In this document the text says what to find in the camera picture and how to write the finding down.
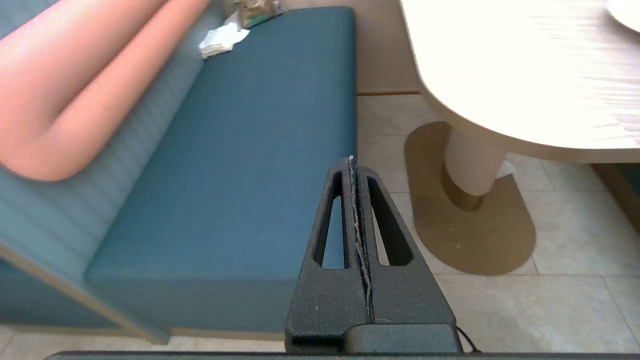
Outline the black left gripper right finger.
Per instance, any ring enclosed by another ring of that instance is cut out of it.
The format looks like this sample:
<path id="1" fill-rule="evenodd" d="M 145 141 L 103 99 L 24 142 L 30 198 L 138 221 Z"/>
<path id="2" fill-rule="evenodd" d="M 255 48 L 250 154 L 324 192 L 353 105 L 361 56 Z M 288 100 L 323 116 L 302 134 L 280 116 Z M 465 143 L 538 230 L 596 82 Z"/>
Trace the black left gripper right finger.
<path id="1" fill-rule="evenodd" d="M 365 298 L 377 324 L 435 324 L 457 319 L 380 176 L 358 168 Z"/>

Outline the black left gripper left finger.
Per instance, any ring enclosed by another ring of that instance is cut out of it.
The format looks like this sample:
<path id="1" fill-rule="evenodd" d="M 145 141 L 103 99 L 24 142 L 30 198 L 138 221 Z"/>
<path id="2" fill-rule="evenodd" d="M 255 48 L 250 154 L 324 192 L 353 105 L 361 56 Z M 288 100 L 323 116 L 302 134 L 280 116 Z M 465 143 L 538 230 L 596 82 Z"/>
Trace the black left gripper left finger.
<path id="1" fill-rule="evenodd" d="M 286 317 L 288 351 L 342 351 L 346 333 L 372 320 L 357 186 L 354 158 L 343 158 L 329 169 Z M 343 269 L 327 269 L 323 260 L 336 198 L 342 208 Z"/>

